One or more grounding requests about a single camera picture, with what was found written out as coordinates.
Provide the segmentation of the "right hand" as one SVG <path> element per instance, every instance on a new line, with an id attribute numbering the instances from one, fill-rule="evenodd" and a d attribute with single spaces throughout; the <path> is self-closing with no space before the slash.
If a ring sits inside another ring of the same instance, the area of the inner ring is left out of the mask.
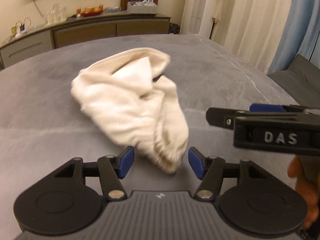
<path id="1" fill-rule="evenodd" d="M 319 217 L 319 177 L 317 183 L 308 181 L 305 177 L 302 164 L 297 156 L 295 156 L 287 169 L 289 178 L 296 179 L 295 191 L 302 196 L 307 204 L 307 214 L 303 227 L 310 228 Z"/>

